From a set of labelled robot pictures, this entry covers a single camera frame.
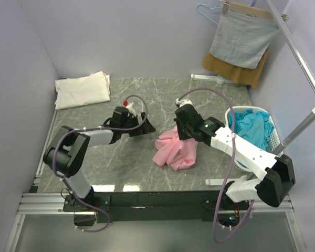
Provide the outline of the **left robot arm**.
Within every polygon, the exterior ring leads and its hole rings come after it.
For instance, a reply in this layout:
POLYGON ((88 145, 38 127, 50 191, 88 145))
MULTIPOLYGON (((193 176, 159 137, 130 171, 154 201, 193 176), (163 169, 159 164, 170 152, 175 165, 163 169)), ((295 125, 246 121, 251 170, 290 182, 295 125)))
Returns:
POLYGON ((76 194, 76 205, 82 211, 92 209, 95 203, 93 187, 80 170, 87 149, 114 144, 123 134, 134 137, 155 132, 156 129, 147 119, 146 113, 141 112, 140 115, 141 122, 129 107, 116 107, 112 117, 107 118, 104 124, 93 131, 61 127, 47 147, 43 162, 76 194))

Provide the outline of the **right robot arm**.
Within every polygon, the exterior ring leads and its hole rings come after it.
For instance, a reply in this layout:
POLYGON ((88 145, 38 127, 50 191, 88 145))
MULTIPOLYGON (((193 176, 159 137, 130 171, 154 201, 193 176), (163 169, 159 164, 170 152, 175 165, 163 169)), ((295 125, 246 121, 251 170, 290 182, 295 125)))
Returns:
POLYGON ((285 154, 276 156, 256 147, 213 117, 204 120, 188 100, 178 103, 175 115, 180 140, 203 142, 235 157, 255 175, 252 180, 242 176, 225 188, 220 196, 223 208, 232 209, 238 202, 255 199, 279 207, 295 184, 290 157, 285 154))

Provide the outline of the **pink t shirt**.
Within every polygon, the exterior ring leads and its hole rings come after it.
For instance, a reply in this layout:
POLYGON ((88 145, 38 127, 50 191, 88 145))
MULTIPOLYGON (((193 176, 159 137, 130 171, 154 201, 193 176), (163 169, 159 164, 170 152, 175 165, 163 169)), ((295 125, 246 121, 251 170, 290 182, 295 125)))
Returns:
POLYGON ((177 126, 163 132, 155 140, 156 154, 153 162, 158 166, 169 166, 175 171, 189 169, 196 162, 198 142, 194 139, 180 140, 177 126))

